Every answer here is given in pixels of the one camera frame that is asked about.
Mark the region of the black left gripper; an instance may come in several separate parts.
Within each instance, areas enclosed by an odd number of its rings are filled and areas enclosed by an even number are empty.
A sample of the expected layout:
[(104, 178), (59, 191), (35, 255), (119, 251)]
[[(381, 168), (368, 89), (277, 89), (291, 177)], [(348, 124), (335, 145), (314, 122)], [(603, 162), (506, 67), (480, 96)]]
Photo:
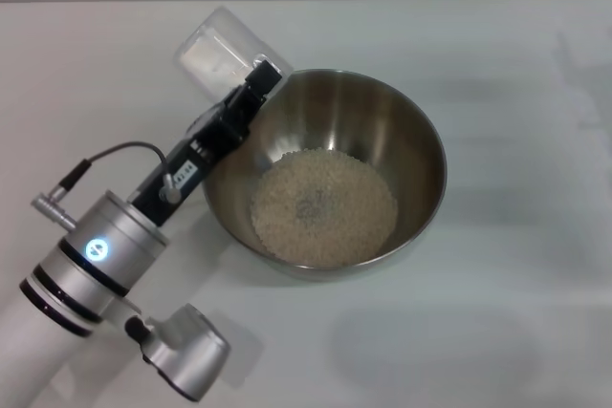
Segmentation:
[(141, 183), (130, 203), (155, 226), (163, 226), (212, 169), (245, 141), (249, 125), (281, 79), (282, 73), (263, 60), (223, 104), (214, 105), (189, 126), (167, 156), (170, 176), (180, 192), (177, 203), (164, 194), (161, 167)]

